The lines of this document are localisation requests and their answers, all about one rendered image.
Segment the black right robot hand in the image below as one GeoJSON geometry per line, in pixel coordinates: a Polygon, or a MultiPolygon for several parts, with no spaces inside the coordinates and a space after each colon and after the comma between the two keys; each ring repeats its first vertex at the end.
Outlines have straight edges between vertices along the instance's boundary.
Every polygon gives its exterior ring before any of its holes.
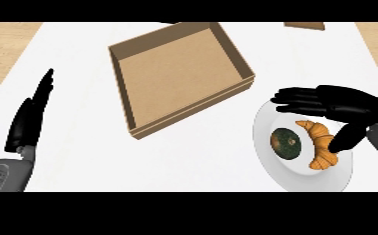
{"type": "Polygon", "coordinates": [[[351,150],[367,139],[369,126],[378,123],[378,97],[352,88],[332,85],[283,88],[270,101],[280,113],[324,117],[343,123],[329,144],[332,153],[351,150]]]}

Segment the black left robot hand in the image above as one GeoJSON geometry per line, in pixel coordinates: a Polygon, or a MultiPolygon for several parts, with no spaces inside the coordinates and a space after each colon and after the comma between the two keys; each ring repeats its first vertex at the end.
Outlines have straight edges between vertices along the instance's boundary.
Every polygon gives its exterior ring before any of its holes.
{"type": "Polygon", "coordinates": [[[42,114],[53,90],[53,69],[45,72],[30,98],[19,106],[7,134],[4,151],[14,153],[19,146],[35,146],[39,138],[42,114]]]}

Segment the dark green squash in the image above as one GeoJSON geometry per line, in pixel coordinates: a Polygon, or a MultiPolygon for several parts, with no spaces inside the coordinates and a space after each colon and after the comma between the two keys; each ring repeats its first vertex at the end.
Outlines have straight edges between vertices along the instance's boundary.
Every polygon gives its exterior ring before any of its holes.
{"type": "Polygon", "coordinates": [[[299,156],[301,140],[296,133],[286,129],[277,128],[270,135],[270,146],[276,155],[283,160],[292,160],[299,156]]]}

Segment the white round plate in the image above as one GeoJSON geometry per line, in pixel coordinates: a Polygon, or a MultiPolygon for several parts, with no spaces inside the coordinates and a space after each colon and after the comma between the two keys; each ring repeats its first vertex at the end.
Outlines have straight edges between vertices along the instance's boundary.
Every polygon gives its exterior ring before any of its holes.
{"type": "Polygon", "coordinates": [[[312,141],[305,129],[295,124],[296,121],[318,122],[326,126],[330,135],[342,127],[338,122],[324,118],[278,113],[276,105],[267,101],[256,112],[252,128],[253,148],[261,165],[287,191],[342,191],[352,175],[352,154],[349,151],[338,153],[338,163],[324,170],[312,170],[312,141]],[[299,154],[292,160],[280,158],[270,145],[271,134],[278,128],[287,129],[299,139],[299,154]]]}

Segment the brown cardboard piece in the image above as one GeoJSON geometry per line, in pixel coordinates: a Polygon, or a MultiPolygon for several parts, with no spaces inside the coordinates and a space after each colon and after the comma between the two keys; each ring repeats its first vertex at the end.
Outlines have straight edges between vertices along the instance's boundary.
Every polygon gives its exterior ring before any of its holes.
{"type": "Polygon", "coordinates": [[[304,28],[320,31],[324,30],[323,22],[283,22],[283,25],[292,28],[304,28]]]}

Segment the brown cardboard box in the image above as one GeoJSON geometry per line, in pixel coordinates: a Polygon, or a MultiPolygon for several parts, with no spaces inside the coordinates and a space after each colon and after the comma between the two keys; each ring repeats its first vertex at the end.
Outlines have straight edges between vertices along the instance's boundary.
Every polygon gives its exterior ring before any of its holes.
{"type": "Polygon", "coordinates": [[[140,139],[250,87],[215,22],[180,22],[109,47],[128,131],[140,139]]]}

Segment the golden brown croissant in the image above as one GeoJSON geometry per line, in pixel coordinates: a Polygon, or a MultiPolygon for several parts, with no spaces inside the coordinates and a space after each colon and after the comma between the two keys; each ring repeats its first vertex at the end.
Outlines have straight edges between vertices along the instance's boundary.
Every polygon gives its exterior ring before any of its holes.
{"type": "Polygon", "coordinates": [[[333,135],[327,127],[310,120],[298,120],[295,124],[305,130],[314,146],[314,157],[308,164],[312,170],[324,170],[338,163],[338,156],[329,151],[333,135]]]}

